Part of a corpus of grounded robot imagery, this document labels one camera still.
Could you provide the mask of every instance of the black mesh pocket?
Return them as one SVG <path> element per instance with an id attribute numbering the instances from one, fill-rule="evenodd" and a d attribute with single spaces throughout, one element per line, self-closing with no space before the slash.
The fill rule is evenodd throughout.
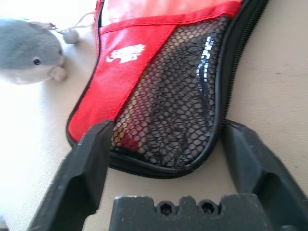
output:
<path id="1" fill-rule="evenodd" d="M 229 18 L 178 26 L 146 67 L 120 113 L 114 152 L 182 168 L 212 135 L 218 51 Z"/>

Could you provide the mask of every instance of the printed logo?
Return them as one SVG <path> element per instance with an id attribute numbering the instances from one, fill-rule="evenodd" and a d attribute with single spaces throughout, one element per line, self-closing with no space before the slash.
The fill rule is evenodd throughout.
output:
<path id="1" fill-rule="evenodd" d="M 107 56 L 106 61 L 112 62 L 114 59 L 120 59 L 120 63 L 126 63 L 129 61 L 137 60 L 138 56 L 144 51 L 145 45 L 138 44 L 114 50 L 110 55 Z"/>

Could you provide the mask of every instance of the plush toy eye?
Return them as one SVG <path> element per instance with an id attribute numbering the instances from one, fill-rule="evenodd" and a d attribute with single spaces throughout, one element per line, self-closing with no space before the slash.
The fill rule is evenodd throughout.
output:
<path id="1" fill-rule="evenodd" d="M 33 60 L 33 63 L 34 63 L 35 65 L 40 65 L 40 60 L 39 60 L 39 59 L 35 59 L 35 60 Z"/>

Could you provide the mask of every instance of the gray plush toy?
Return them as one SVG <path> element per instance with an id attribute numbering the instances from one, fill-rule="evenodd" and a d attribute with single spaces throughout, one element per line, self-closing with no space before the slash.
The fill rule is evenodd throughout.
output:
<path id="1" fill-rule="evenodd" d="M 14 84 L 63 80 L 63 61 L 61 44 L 48 29 L 23 20 L 0 19 L 0 78 Z"/>

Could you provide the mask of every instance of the white surface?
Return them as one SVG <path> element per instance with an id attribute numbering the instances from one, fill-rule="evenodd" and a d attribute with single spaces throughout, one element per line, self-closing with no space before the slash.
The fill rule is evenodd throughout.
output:
<path id="1" fill-rule="evenodd" d="M 0 3 L 0 13 L 52 16 L 70 26 L 92 11 L 94 0 L 76 3 L 50 1 Z M 271 0 L 247 44 L 234 85 L 229 119 L 254 129 L 285 163 L 308 193 L 308 16 L 306 0 Z M 32 86 L 0 85 L 0 207 L 11 231 L 30 224 L 61 160 L 70 147 L 65 124 L 86 85 L 95 62 L 90 30 L 83 40 L 66 46 L 65 82 L 49 81 Z M 220 144 L 208 161 L 194 173 L 175 180 L 153 180 L 110 169 L 101 209 L 89 217 L 85 231 L 108 230 L 113 199 L 117 195 L 148 195 L 155 202 L 183 195 L 197 201 L 218 202 L 235 189 Z"/>

